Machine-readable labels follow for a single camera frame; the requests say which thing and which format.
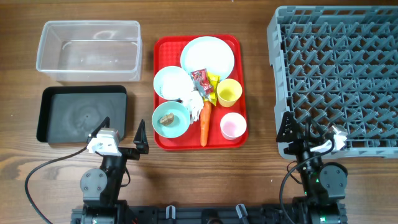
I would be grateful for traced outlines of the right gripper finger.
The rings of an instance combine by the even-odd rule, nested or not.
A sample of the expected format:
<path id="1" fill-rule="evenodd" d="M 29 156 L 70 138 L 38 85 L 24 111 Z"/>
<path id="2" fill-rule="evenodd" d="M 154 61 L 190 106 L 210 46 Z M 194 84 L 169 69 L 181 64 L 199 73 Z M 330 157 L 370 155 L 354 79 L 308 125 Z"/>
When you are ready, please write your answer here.
<path id="1" fill-rule="evenodd" d="M 292 142 L 299 139 L 299 125 L 293 114 L 286 111 L 277 133 L 276 142 Z"/>
<path id="2" fill-rule="evenodd" d="M 308 138 L 310 139 L 312 137 L 311 136 L 312 127 L 314 127 L 318 133 L 318 136 L 316 138 L 323 139 L 326 131 L 313 119 L 307 120 L 307 136 L 308 136 Z"/>

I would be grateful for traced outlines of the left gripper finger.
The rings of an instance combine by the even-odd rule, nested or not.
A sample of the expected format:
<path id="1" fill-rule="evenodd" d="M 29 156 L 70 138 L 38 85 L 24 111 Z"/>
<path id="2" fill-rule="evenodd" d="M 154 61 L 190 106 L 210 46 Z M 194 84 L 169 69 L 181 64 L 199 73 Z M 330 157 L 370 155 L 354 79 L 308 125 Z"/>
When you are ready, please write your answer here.
<path id="1" fill-rule="evenodd" d="M 101 128 L 109 128 L 109 125 L 110 125 L 110 118 L 107 116 L 102 121 L 102 123 L 91 134 L 88 135 L 88 140 L 92 140 L 93 138 L 95 138 Z"/>
<path id="2" fill-rule="evenodd" d="M 136 145 L 136 149 L 140 154 L 149 153 L 149 143 L 146 135 L 145 121 L 143 119 L 141 120 L 136 135 L 134 136 L 133 143 Z"/>

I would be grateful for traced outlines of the brown food lump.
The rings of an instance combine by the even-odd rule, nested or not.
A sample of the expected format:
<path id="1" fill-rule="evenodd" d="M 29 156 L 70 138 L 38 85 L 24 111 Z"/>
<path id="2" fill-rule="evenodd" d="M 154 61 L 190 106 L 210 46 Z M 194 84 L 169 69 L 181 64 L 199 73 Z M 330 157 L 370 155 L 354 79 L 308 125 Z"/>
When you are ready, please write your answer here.
<path id="1" fill-rule="evenodd" d="M 175 115 L 173 113 L 169 113 L 164 115 L 163 117 L 160 118 L 159 123 L 163 126 L 168 126 L 173 123 L 175 119 Z"/>

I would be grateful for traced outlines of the green bowl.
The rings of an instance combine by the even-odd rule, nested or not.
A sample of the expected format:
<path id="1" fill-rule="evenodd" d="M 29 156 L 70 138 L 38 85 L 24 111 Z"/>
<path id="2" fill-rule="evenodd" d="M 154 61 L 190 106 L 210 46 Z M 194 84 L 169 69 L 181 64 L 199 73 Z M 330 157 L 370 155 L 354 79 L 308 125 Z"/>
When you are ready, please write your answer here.
<path id="1" fill-rule="evenodd" d="M 172 113 L 174 120 L 169 125 L 160 123 L 161 118 Z M 190 126 L 190 113 L 179 102 L 167 101 L 162 103 L 153 112 L 152 126 L 154 131 L 165 138 L 177 138 L 184 134 Z"/>

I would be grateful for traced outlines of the white napkin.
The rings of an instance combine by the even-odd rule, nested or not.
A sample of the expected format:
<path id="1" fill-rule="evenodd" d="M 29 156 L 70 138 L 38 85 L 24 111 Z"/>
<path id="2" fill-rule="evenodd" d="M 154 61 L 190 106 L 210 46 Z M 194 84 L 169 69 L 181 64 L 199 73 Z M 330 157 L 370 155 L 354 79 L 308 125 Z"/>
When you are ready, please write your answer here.
<path id="1" fill-rule="evenodd" d="M 198 121 L 201 110 L 204 107 L 203 98 L 199 91 L 193 90 L 190 93 L 183 95 L 180 99 L 182 101 L 182 105 L 184 105 L 190 113 L 190 124 Z"/>

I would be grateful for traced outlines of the light blue rice bowl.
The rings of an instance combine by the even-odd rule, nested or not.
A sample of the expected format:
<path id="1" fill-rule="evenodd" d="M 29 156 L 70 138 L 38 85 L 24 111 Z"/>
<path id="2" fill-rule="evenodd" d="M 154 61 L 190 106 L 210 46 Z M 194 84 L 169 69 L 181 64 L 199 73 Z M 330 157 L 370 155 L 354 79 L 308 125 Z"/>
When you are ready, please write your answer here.
<path id="1" fill-rule="evenodd" d="M 157 95 L 167 101 L 177 101 L 194 90 L 190 75 L 177 66 L 160 69 L 155 74 L 153 85 Z"/>

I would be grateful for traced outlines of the orange carrot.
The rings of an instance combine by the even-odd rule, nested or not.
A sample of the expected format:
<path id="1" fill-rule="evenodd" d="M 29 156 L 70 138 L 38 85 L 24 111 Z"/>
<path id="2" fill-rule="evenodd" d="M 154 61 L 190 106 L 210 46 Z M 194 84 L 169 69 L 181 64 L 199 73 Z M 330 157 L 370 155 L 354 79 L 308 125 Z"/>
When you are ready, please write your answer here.
<path id="1" fill-rule="evenodd" d="M 204 107 L 200 113 L 200 144 L 202 147 L 205 147 L 208 142 L 210 117 L 211 117 L 211 103 L 209 101 L 205 101 Z"/>

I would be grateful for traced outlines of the red snack wrapper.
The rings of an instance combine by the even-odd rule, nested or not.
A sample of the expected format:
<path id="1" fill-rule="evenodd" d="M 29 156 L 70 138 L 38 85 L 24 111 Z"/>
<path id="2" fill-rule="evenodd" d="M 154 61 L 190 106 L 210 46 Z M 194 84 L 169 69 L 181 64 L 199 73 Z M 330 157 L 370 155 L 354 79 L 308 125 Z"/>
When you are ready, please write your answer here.
<path id="1" fill-rule="evenodd" d="M 206 69 L 191 72 L 190 75 L 197 90 L 202 96 L 207 97 L 210 93 L 213 92 L 213 85 L 208 80 Z"/>

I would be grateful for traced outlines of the yellow snack wrapper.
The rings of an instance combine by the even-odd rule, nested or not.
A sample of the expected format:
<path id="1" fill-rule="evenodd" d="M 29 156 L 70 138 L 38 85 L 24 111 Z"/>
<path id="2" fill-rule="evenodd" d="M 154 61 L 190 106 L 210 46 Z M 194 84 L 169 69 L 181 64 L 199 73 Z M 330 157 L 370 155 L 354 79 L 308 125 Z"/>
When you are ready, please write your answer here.
<path id="1" fill-rule="evenodd" d="M 203 97 L 203 101 L 209 101 L 211 104 L 216 106 L 217 104 L 217 86 L 221 80 L 219 75 L 216 75 L 211 72 L 207 72 L 207 80 L 210 84 L 210 88 L 206 90 L 206 94 Z"/>

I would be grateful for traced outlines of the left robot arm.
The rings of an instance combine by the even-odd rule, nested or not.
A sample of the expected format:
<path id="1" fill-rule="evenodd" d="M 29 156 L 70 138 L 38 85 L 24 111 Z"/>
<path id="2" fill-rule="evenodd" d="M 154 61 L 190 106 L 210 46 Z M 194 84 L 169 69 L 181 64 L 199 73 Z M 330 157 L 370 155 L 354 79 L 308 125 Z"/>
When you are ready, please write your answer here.
<path id="1" fill-rule="evenodd" d="M 138 161 L 140 155 L 149 153 L 145 121 L 141 120 L 133 143 L 135 147 L 122 147 L 118 130 L 110 128 L 110 118 L 88 135 L 87 148 L 90 153 L 102 157 L 98 169 L 85 172 L 80 180 L 83 192 L 83 209 L 75 210 L 72 223 L 79 224 L 124 224 L 138 223 L 138 217 L 129 208 L 126 200 L 120 200 L 119 192 L 125 185 L 123 176 L 129 175 L 128 160 Z"/>

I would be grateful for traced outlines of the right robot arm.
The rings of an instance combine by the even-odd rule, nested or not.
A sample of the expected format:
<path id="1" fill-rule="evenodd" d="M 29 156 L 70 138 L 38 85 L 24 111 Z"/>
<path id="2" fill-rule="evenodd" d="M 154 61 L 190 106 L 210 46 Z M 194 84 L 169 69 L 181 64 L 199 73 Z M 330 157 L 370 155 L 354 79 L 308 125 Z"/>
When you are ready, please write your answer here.
<path id="1" fill-rule="evenodd" d="M 348 133 L 339 126 L 323 130 L 311 117 L 301 129 L 290 112 L 283 114 L 277 142 L 289 145 L 284 153 L 296 157 L 297 164 L 287 170 L 279 190 L 280 209 L 287 223 L 346 223 L 345 206 L 348 170 L 337 162 L 322 161 L 333 150 L 345 147 Z M 284 187 L 293 172 L 300 174 L 303 197 L 295 197 L 289 205 L 283 202 Z"/>

